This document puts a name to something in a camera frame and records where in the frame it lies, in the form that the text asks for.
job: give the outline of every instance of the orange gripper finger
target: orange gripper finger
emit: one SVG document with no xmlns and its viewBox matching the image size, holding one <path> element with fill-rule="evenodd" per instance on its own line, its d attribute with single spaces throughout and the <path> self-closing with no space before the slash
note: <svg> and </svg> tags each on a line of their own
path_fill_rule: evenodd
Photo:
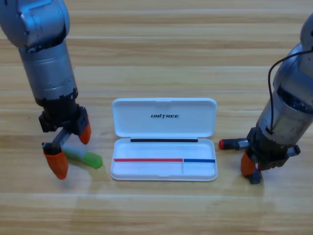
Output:
<svg viewBox="0 0 313 235">
<path fill-rule="evenodd" d="M 82 134 L 79 136 L 79 139 L 83 144 L 88 144 L 90 140 L 90 135 L 91 135 L 91 127 L 90 127 L 90 123 L 88 123 L 88 125 L 83 130 Z"/>
<path fill-rule="evenodd" d="M 49 167 L 53 171 L 53 173 L 60 179 L 63 180 L 67 176 L 68 170 L 68 161 L 63 152 L 58 153 L 57 155 L 47 155 L 45 154 L 45 158 L 49 164 Z"/>
<path fill-rule="evenodd" d="M 248 154 L 244 153 L 243 157 L 241 158 L 241 173 L 243 176 L 252 175 L 254 170 L 256 169 L 255 163 L 251 161 L 248 157 Z"/>
</svg>

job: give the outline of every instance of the robotic arm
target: robotic arm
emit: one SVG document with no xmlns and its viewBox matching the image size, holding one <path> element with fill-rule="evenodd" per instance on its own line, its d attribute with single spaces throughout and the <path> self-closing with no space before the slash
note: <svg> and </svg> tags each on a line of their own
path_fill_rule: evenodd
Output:
<svg viewBox="0 0 313 235">
<path fill-rule="evenodd" d="M 20 53 L 35 101 L 43 107 L 43 132 L 60 133 L 43 143 L 44 155 L 59 179 L 68 162 L 62 145 L 71 134 L 87 144 L 91 129 L 87 111 L 76 104 L 77 86 L 65 38 L 69 16 L 63 0 L 0 0 L 0 25 Z"/>
<path fill-rule="evenodd" d="M 298 155 L 297 142 L 313 122 L 313 15 L 304 23 L 300 43 L 278 69 L 271 100 L 247 138 L 221 140 L 220 149 L 245 149 L 241 172 L 252 184 L 260 172 L 281 167 Z"/>
</svg>

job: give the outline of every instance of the black line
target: black line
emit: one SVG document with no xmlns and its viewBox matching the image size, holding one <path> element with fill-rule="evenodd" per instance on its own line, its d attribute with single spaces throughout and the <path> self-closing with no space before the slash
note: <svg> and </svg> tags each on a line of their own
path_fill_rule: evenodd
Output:
<svg viewBox="0 0 313 235">
<path fill-rule="evenodd" d="M 131 139 L 131 142 L 198 142 L 198 139 Z"/>
</svg>

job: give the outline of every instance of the logo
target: logo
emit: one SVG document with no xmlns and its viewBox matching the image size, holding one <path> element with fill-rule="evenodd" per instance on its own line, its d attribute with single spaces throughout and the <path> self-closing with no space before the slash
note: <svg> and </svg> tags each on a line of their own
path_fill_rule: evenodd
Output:
<svg viewBox="0 0 313 235">
<path fill-rule="evenodd" d="M 161 119 L 164 119 L 164 118 L 179 118 L 179 115 L 175 115 L 175 114 L 152 114 L 151 115 L 152 118 L 161 118 Z"/>
</svg>

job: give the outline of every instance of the red line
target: red line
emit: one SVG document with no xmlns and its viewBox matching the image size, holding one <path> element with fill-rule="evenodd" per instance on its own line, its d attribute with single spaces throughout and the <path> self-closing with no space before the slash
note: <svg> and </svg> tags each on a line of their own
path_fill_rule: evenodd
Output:
<svg viewBox="0 0 313 235">
<path fill-rule="evenodd" d="M 182 162 L 181 158 L 115 158 L 115 162 Z"/>
</svg>

